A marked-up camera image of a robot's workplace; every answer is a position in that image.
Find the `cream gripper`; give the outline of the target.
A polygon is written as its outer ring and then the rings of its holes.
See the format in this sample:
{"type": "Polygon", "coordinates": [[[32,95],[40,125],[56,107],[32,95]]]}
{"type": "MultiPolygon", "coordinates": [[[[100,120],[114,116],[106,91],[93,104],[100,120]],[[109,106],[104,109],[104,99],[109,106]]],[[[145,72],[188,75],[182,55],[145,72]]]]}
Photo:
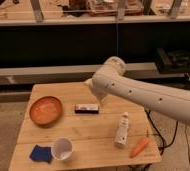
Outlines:
{"type": "Polygon", "coordinates": [[[107,102],[107,94],[101,92],[93,86],[92,79],[87,79],[84,84],[89,88],[93,96],[98,100],[101,107],[103,107],[107,102]]]}

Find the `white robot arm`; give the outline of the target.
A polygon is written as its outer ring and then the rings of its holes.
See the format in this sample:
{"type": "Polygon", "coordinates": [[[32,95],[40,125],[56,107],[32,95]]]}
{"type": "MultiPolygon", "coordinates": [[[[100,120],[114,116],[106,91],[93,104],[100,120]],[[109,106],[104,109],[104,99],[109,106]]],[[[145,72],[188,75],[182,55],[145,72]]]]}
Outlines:
{"type": "Polygon", "coordinates": [[[99,102],[112,94],[190,126],[190,90],[130,79],[125,71],[126,63],[112,56],[85,84],[99,102]]]}

